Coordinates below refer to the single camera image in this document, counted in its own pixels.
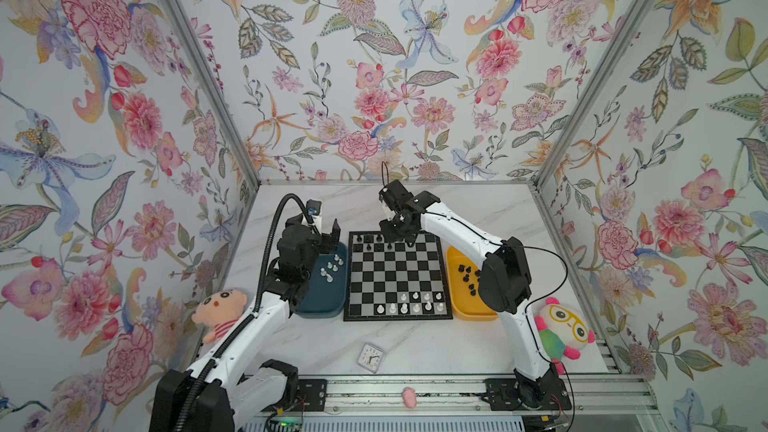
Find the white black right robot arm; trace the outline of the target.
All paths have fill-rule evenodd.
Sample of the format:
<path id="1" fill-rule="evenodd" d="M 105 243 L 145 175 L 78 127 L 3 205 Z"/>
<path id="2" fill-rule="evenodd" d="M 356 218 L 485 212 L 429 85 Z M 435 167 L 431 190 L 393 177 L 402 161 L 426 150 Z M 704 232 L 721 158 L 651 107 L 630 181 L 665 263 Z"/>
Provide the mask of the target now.
<path id="1" fill-rule="evenodd" d="M 497 313 L 509 338 L 518 400 L 529 410 L 542 409 L 564 383 L 534 327 L 532 275 L 522 242 L 488 233 L 436 195 L 413 194 L 398 180 L 383 186 L 379 201 L 386 214 L 379 222 L 385 239 L 410 243 L 419 233 L 430 233 L 480 268 L 478 295 Z"/>

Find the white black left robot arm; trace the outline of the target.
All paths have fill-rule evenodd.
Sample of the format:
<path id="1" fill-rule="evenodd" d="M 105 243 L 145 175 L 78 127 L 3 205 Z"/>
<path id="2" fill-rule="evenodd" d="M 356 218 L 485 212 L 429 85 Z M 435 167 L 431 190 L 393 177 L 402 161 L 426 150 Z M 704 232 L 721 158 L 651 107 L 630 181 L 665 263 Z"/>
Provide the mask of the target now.
<path id="1" fill-rule="evenodd" d="M 238 431 L 256 414 L 275 417 L 299 403 L 298 370 L 270 359 L 245 370 L 271 335 L 296 312 L 310 289 L 317 259 L 339 244 L 340 226 L 325 233 L 322 203 L 286 194 L 278 203 L 253 300 L 224 336 L 185 371 L 159 381 L 152 431 Z"/>

